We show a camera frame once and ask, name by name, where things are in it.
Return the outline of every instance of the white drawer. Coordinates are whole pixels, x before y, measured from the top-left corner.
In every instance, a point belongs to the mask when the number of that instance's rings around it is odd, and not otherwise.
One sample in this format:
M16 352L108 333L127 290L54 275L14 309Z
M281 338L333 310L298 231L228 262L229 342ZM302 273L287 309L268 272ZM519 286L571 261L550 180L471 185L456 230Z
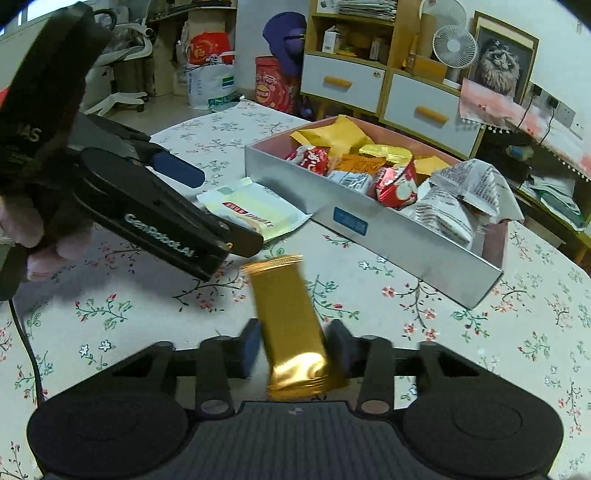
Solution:
M410 134L431 139L443 150L470 158L479 128L462 122L460 99L426 83L394 75L384 120Z
M367 65L306 55L301 91L375 113L384 76L385 70Z

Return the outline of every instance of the white fan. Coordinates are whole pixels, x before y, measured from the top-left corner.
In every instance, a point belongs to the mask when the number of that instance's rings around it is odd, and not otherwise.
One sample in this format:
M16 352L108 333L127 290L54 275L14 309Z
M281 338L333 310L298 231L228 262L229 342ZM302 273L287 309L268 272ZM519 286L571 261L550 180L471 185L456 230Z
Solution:
M466 28L468 17L466 9L459 0L423 0L418 9L418 17L430 14L437 18L437 30L447 25Z
M439 61L451 69L446 78L455 82L460 70L472 65L478 57L478 44L468 30L448 25L433 35L433 51Z

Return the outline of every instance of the blue label on box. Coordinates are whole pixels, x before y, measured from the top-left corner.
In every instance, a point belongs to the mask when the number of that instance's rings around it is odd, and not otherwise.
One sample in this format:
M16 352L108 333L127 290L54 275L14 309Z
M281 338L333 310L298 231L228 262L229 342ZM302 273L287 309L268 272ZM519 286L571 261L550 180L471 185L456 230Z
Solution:
M355 215L351 215L349 212L341 210L338 207L335 207L333 220L347 228L350 228L354 232L357 232L359 235L365 236L365 234L368 232L367 222L361 218L357 218Z

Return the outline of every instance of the open cardboard box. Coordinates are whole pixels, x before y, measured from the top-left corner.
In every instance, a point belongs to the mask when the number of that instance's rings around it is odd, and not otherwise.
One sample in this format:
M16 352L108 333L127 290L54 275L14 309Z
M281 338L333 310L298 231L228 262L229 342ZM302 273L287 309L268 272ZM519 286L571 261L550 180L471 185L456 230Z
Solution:
M459 160L417 140L356 118L349 119L377 144L408 148L418 157ZM290 134L334 123L327 118L282 132L245 148L246 175L318 223L353 240L468 309L476 307L503 273L506 224L490 225L472 251L374 199L283 160L299 144Z

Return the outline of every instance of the floral tablecloth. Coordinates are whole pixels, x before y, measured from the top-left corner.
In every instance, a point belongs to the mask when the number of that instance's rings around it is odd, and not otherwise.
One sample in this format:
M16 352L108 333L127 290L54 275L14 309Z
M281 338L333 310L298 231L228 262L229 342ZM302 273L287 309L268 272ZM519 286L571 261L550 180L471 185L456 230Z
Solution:
M207 189L244 175L244 145L302 123L243 101L166 129L154 141L202 168ZM267 245L259 257L284 252L304 255L321 322L343 319L356 335L384 336L406 348L436 340L545 399L565 432L551 475L591 471L591 281L542 239L510 224L505 274L474 310L314 222ZM45 283L24 284L15 299L45 395L158 340L184 349L237 334L254 314L239 271L244 261L230 257L211 281L202 282L98 228L85 260ZM40 476L25 438L34 380L6 304L2 313L0 478L23 480ZM266 371L261 355L253 378L235 391L238 402L263 398ZM412 378L397 378L398 407L415 395Z

